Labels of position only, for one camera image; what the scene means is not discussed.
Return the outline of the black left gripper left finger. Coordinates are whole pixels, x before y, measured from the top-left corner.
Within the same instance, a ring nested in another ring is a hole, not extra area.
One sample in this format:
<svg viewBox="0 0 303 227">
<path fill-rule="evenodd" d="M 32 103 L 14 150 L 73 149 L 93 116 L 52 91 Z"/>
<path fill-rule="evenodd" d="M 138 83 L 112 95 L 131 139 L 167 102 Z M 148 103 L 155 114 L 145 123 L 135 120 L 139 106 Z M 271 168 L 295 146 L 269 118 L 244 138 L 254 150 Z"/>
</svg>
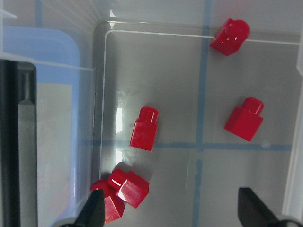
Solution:
<svg viewBox="0 0 303 227">
<path fill-rule="evenodd" d="M 93 190 L 78 215 L 76 227 L 102 227 L 105 223 L 105 203 L 103 190 Z"/>
</svg>

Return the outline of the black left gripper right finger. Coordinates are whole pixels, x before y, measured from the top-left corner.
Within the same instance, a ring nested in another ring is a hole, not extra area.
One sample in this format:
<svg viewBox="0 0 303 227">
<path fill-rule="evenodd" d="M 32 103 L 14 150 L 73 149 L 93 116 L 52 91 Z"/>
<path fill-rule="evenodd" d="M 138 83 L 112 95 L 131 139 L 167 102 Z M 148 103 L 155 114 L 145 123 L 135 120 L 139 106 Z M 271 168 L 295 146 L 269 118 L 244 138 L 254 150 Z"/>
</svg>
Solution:
<svg viewBox="0 0 303 227">
<path fill-rule="evenodd" d="M 238 219 L 243 227 L 271 227 L 279 219 L 249 187 L 238 189 Z"/>
</svg>

